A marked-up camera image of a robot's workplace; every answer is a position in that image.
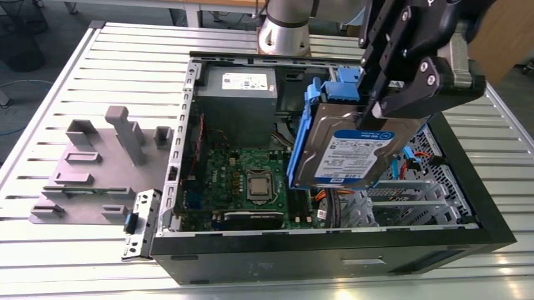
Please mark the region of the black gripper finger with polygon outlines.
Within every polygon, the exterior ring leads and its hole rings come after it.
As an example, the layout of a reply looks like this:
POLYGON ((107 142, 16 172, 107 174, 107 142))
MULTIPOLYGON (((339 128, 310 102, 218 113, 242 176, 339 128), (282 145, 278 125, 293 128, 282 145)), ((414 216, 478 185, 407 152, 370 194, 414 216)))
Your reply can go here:
POLYGON ((482 97, 486 76, 467 57, 465 33, 455 32, 435 56, 422 58, 413 81, 373 108, 377 118, 425 118, 482 97))
POLYGON ((363 71, 358 84, 366 107, 357 121, 359 127, 379 127, 385 123, 373 115, 373 108, 379 104, 389 85, 387 66, 381 65, 381 59, 387 54, 389 43, 397 41, 397 37, 389 35, 395 29, 405 7, 405 1, 366 1, 359 32, 359 47, 365 49, 361 60, 363 71))

